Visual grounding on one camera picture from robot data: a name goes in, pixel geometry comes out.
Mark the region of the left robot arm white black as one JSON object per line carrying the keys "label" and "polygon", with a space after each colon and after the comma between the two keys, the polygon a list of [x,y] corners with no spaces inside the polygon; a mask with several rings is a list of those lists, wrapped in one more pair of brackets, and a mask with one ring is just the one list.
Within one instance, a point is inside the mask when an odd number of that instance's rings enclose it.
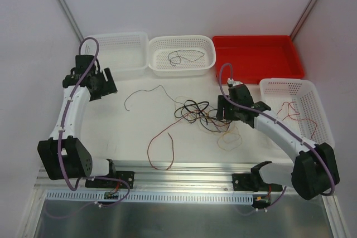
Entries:
{"label": "left robot arm white black", "polygon": [[75,67],[62,82],[59,118],[37,151],[51,180],[98,177],[104,187],[112,187],[117,181],[113,161],[94,158],[80,140],[87,104],[118,91],[110,69],[101,70],[95,63],[93,55],[76,56]]}

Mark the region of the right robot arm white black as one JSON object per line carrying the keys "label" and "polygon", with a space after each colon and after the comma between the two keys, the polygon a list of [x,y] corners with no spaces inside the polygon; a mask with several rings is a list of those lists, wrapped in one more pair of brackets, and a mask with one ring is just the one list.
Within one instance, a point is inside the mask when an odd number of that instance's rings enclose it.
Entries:
{"label": "right robot arm white black", "polygon": [[264,190],[270,184],[292,187],[305,200],[333,195],[340,178],[332,146],[297,134],[270,106],[255,102],[244,83],[229,79],[227,85],[229,93],[218,96],[216,117],[243,122],[265,134],[292,161],[291,164],[264,161],[255,165],[250,170],[247,187],[252,191]]}

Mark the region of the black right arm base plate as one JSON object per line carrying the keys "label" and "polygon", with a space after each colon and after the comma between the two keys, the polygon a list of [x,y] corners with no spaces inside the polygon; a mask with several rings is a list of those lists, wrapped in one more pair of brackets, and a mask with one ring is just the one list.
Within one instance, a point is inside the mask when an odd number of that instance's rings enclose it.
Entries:
{"label": "black right arm base plate", "polygon": [[263,182],[259,175],[252,173],[233,173],[232,184],[234,191],[252,191],[252,192],[281,192],[283,187],[279,184],[268,184]]}

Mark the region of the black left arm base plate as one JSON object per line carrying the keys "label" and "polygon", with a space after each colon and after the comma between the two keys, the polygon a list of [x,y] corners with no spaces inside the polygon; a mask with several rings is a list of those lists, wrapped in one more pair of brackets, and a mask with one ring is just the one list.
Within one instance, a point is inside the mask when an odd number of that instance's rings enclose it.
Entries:
{"label": "black left arm base plate", "polygon": [[114,175],[105,176],[105,179],[100,179],[96,177],[95,179],[86,180],[86,188],[99,188],[99,189],[115,189],[119,186],[119,189],[127,188],[129,185],[130,189],[134,186],[134,171],[116,171]]}

